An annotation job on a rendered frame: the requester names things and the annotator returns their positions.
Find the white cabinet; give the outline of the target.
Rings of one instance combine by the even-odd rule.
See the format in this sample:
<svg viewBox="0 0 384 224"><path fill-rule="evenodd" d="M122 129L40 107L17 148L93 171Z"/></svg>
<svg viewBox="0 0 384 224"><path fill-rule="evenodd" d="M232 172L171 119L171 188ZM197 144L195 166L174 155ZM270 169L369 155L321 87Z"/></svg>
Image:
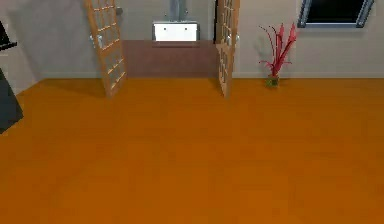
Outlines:
<svg viewBox="0 0 384 224"><path fill-rule="evenodd" d="M153 39L160 42L194 42L199 39L196 21L155 21Z"/></svg>

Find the black cabinet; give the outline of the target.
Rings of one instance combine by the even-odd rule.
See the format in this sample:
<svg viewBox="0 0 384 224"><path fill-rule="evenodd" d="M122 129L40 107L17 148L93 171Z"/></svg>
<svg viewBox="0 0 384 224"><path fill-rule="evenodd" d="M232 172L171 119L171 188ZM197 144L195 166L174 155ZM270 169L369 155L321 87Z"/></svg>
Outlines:
<svg viewBox="0 0 384 224"><path fill-rule="evenodd" d="M0 68L0 134L24 117L23 110Z"/></svg>

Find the dark framed window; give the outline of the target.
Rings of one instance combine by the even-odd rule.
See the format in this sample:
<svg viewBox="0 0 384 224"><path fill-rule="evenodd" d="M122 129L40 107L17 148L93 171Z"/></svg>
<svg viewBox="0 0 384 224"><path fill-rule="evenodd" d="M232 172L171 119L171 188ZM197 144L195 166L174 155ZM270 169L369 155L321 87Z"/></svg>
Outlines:
<svg viewBox="0 0 384 224"><path fill-rule="evenodd" d="M298 28L363 28L375 0L302 0Z"/></svg>

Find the wooden glazed room door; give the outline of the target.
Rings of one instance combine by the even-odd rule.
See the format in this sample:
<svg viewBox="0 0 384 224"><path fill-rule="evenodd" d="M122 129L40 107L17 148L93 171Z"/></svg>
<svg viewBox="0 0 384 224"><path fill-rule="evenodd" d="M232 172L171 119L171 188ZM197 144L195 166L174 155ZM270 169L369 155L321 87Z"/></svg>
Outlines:
<svg viewBox="0 0 384 224"><path fill-rule="evenodd" d="M230 96L234 70L235 38L238 34L240 0L217 0L216 49L219 56L218 80L225 98ZM232 35L232 45L225 43L227 35Z"/></svg>
<svg viewBox="0 0 384 224"><path fill-rule="evenodd" d="M107 97L114 96L121 88L127 72L122 52L122 39L117 20L115 0L83 0L90 34L97 45L97 34L103 37L103 48L95 49L100 74Z"/></svg>

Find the red house plant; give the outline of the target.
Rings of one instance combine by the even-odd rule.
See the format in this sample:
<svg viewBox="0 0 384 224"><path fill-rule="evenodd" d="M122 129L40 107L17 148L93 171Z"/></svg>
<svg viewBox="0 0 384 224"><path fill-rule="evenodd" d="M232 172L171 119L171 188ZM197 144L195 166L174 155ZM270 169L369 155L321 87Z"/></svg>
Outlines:
<svg viewBox="0 0 384 224"><path fill-rule="evenodd" d="M296 25L294 23L291 24L287 39L284 39L284 24L281 24L279 29L273 26L267 28L261 27L261 29L264 30L268 36L273 59L271 61L260 60L259 63L264 64L270 70L270 74L266 78L266 86L277 87L280 79L279 72L282 66L284 64L290 64L290 61L287 61L286 57L297 40Z"/></svg>

